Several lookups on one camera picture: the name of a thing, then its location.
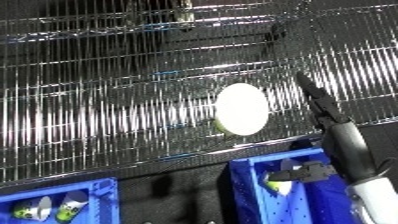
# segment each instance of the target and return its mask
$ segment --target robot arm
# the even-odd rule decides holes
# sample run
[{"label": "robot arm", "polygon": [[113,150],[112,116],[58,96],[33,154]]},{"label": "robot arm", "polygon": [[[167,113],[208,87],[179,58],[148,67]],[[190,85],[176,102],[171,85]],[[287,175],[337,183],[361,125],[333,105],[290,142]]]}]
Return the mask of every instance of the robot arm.
[{"label": "robot arm", "polygon": [[316,128],[323,132],[322,148],[344,179],[352,213],[364,224],[398,224],[398,196],[390,180],[378,173],[373,155],[355,123],[340,113],[336,100],[316,87],[302,72],[297,73],[313,112]]}]

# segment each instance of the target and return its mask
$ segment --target blue plastic tray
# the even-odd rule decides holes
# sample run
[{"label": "blue plastic tray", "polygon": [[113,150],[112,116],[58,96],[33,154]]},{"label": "blue plastic tray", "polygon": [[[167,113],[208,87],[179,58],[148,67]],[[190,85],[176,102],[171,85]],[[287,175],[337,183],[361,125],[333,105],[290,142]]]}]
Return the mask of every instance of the blue plastic tray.
[{"label": "blue plastic tray", "polygon": [[265,172],[280,169],[283,159],[328,162],[323,150],[311,148],[230,162],[232,183],[241,224],[353,224],[345,184],[333,175],[310,184],[294,182],[281,196],[262,184]]},{"label": "blue plastic tray", "polygon": [[[86,191],[89,195],[89,203],[80,211],[70,224],[120,223],[117,181],[113,178],[43,188],[2,196],[0,197],[0,223],[57,223],[55,220],[55,214],[62,203],[62,200],[66,193],[75,190]],[[53,209],[51,211],[51,215],[46,221],[38,222],[33,220],[24,220],[13,218],[11,216],[10,210],[17,201],[41,196],[49,196],[52,199]]]}]

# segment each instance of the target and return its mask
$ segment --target wire shelf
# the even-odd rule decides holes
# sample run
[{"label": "wire shelf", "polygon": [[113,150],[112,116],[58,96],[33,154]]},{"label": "wire shelf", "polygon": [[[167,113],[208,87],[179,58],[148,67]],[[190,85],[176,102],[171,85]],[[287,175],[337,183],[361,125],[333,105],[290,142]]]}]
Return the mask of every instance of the wire shelf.
[{"label": "wire shelf", "polygon": [[[2,4],[3,184],[314,133],[299,70],[359,124],[398,117],[395,1]],[[237,82],[262,88],[271,113],[231,139],[214,102]]]}]

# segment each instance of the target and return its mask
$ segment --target wire rack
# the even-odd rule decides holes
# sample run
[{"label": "wire rack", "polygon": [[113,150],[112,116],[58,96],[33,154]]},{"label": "wire rack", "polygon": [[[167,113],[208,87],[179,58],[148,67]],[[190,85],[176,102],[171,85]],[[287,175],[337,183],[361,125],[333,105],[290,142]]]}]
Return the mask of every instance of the wire rack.
[{"label": "wire rack", "polygon": [[[398,116],[398,4],[332,0],[3,1],[0,183],[314,132],[303,70],[359,124]],[[267,126],[225,138],[224,87],[262,88]]]}]

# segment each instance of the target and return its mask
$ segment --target green object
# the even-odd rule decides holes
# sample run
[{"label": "green object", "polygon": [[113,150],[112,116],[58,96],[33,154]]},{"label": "green object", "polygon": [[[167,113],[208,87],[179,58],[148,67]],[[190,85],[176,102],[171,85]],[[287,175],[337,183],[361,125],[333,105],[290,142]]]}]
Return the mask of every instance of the green object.
[{"label": "green object", "polygon": [[218,131],[222,132],[225,134],[225,136],[229,137],[229,136],[233,136],[234,133],[229,132],[222,124],[220,121],[218,121],[217,119],[214,120],[214,126],[217,128]]},{"label": "green object", "polygon": [[268,175],[263,181],[265,186],[283,196],[288,195],[292,188],[291,181],[268,181]]},{"label": "green object", "polygon": [[73,218],[80,212],[81,208],[68,206],[67,204],[62,204],[58,210],[55,217],[58,223],[67,224],[70,223]]},{"label": "green object", "polygon": [[12,215],[18,219],[31,219],[33,217],[31,208],[31,202],[20,202],[14,206]]}]

